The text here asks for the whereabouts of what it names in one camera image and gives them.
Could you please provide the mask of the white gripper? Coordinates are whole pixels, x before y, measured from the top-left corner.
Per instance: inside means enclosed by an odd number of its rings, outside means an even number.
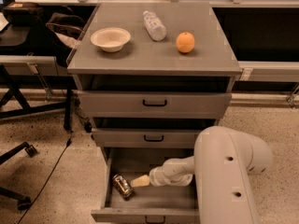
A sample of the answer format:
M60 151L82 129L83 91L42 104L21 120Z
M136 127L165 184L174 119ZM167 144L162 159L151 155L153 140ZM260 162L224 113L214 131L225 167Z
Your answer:
M142 175L131 181L132 188L177 186L186 187L192 181L193 159L169 159L162 166L152 169L148 175Z

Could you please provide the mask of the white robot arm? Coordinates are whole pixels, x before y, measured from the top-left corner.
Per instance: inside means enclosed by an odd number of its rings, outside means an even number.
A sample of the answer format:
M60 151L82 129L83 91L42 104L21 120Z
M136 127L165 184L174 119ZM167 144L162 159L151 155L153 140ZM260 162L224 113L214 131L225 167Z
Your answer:
M272 162L263 139L212 126L199 133L191 157L169 159L131 185L183 187L194 180L201 224L261 224L249 175L263 173Z

